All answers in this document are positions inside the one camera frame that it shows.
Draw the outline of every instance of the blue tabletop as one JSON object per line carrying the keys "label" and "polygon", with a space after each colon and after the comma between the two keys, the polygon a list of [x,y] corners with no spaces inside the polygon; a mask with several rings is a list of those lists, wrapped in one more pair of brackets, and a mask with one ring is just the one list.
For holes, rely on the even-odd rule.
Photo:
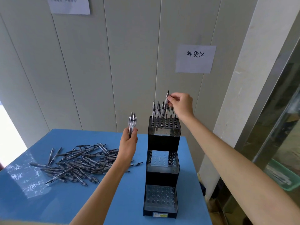
{"label": "blue tabletop", "polygon": [[[66,152],[76,145],[101,142],[108,149],[118,148],[121,135],[116,132],[51,130],[0,172],[0,220],[70,223],[97,185],[87,182],[88,187],[85,187],[79,183],[58,181],[44,185],[49,177],[28,163],[46,164],[53,147],[56,151],[63,147],[62,152]],[[148,135],[138,134],[138,138],[133,159],[144,163],[124,174],[104,224],[212,225],[185,137],[180,138],[178,148],[177,218],[143,216]],[[8,150],[14,150],[13,144]]]}

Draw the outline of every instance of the pen display stand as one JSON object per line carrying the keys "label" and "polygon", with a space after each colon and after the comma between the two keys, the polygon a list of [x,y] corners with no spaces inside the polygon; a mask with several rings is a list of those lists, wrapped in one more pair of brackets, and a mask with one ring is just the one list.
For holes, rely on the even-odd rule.
{"label": "pen display stand", "polygon": [[143,215],[176,218],[176,185],[180,171],[179,119],[149,118]]}

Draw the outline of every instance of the green tray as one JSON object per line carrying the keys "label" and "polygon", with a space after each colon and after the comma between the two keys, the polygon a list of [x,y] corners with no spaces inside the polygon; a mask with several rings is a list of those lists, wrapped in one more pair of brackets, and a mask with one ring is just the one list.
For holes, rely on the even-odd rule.
{"label": "green tray", "polygon": [[264,172],[286,191],[300,186],[300,177],[274,159],[271,159]]}

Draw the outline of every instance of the paper sheet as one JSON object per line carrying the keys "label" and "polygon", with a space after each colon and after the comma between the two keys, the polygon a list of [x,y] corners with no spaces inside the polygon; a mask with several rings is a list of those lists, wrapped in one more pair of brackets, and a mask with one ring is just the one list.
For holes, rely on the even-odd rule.
{"label": "paper sheet", "polygon": [[216,46],[178,45],[177,73],[210,73]]}
{"label": "paper sheet", "polygon": [[51,13],[90,15],[88,0],[48,0]]}

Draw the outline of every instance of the panel seam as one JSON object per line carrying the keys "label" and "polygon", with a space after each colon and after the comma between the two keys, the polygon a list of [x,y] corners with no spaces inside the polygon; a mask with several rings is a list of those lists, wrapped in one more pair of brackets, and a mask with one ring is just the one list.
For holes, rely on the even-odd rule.
{"label": "panel seam", "polygon": [[[218,20],[219,13],[220,13],[221,3],[222,3],[222,0],[220,0],[219,10],[218,10],[218,14],[217,14],[217,17],[216,17],[216,22],[215,22],[215,27],[214,27],[214,31],[212,32],[212,39],[214,37],[214,33],[215,33],[215,30],[216,30],[216,25],[217,25],[217,20]],[[204,74],[202,75],[202,80],[201,80],[201,84],[200,84],[199,94],[198,94],[198,97],[197,97],[197,102],[196,102],[196,105],[195,105],[194,113],[196,112],[198,100],[199,100],[199,97],[200,97],[200,92],[201,92],[201,87],[202,87],[202,84],[203,84],[203,79],[204,79]]]}
{"label": "panel seam", "polygon": [[[56,30],[56,26],[55,26],[55,22],[54,22],[52,14],[51,14],[51,17],[52,17],[53,25],[54,25],[54,28],[55,28],[55,33],[56,33],[56,36],[57,36],[57,40],[58,40],[60,52],[62,53],[62,47],[60,45],[60,41],[59,41],[59,38],[58,38],[58,33],[57,33],[57,30]],[[64,58],[64,54],[63,53],[62,53],[62,60],[64,60],[64,65],[65,65],[65,68],[66,68],[66,72],[67,72],[67,76],[68,76],[68,80],[69,80],[71,92],[72,92],[74,103],[75,103],[75,107],[76,107],[76,110],[77,110],[77,115],[78,115],[78,118],[79,118],[79,123],[80,123],[80,126],[81,126],[81,130],[83,130],[82,124],[81,124],[81,120],[80,120],[80,116],[79,116],[79,112],[78,112],[78,108],[77,108],[77,104],[76,104],[76,100],[75,100],[75,97],[74,97],[74,93],[73,93],[73,89],[72,89],[72,85],[71,85],[71,81],[70,81],[70,78],[69,78],[69,74],[68,74],[68,70],[67,70],[67,66],[66,66],[66,62],[65,62],[65,58]]]}
{"label": "panel seam", "polygon": [[161,6],[162,6],[162,2],[163,2],[163,0],[160,0],[160,13],[159,13],[159,26],[158,26],[158,43],[157,43],[157,62],[156,62],[154,102],[155,102],[155,98],[156,98],[157,71],[158,71],[158,50],[159,50],[159,35],[160,35],[160,20],[161,20]]}
{"label": "panel seam", "polygon": [[[0,13],[0,17],[1,17],[2,21],[3,21],[4,27],[5,27],[6,31],[7,31],[7,34],[8,34],[8,36],[9,36],[9,39],[10,39],[11,43],[13,44],[13,40],[11,39],[11,36],[10,36],[10,34],[9,34],[9,31],[8,31],[8,29],[7,29],[7,27],[6,27],[6,24],[5,24],[5,22],[4,22],[4,19],[3,19],[2,15],[1,15],[1,13]],[[31,83],[30,83],[30,81],[29,81],[29,79],[28,79],[28,76],[27,76],[27,74],[26,74],[26,71],[25,71],[25,69],[24,69],[24,67],[23,67],[23,64],[22,64],[22,62],[21,62],[21,59],[20,59],[20,57],[19,57],[19,54],[18,54],[17,49],[16,49],[16,47],[15,47],[14,44],[13,44],[13,48],[14,48],[14,50],[16,51],[16,54],[17,54],[17,57],[18,57],[18,59],[19,59],[19,61],[20,61],[20,63],[21,63],[22,69],[23,69],[23,71],[24,71],[24,73],[25,73],[25,76],[26,76],[26,78],[27,78],[27,80],[28,80],[28,83],[29,83],[29,85],[30,85],[30,87],[31,87],[31,90],[32,90],[32,92],[33,92],[33,95],[35,96],[35,100],[37,101],[37,104],[38,104],[38,106],[39,106],[39,108],[40,108],[40,111],[41,111],[41,113],[42,113],[42,115],[43,115],[43,118],[44,118],[44,120],[45,120],[45,123],[46,123],[46,125],[47,125],[47,128],[48,128],[48,130],[50,131],[50,128],[49,128],[49,126],[48,126],[48,123],[47,123],[47,121],[46,121],[46,118],[45,118],[45,116],[44,116],[44,114],[43,114],[43,111],[42,111],[42,109],[41,109],[41,107],[40,107],[40,104],[39,104],[39,102],[38,102],[38,99],[37,99],[37,97],[36,97],[36,95],[35,95],[35,92],[34,92],[32,86],[31,86]]]}
{"label": "panel seam", "polygon": [[[108,42],[108,33],[107,33],[107,23],[106,23],[106,13],[105,13],[104,0],[103,0],[103,9],[104,9],[104,19],[105,19],[105,28],[106,28],[106,37],[107,37],[108,58],[109,58],[109,61],[110,61],[110,46],[109,46],[109,42]],[[113,74],[112,74],[111,63],[110,63],[110,77],[111,77],[111,80],[112,80],[112,98],[113,98],[113,105],[114,105],[114,110],[115,110],[115,92],[113,90]],[[115,127],[116,127],[117,132],[118,132],[117,113],[116,113],[116,111],[115,111]]]}

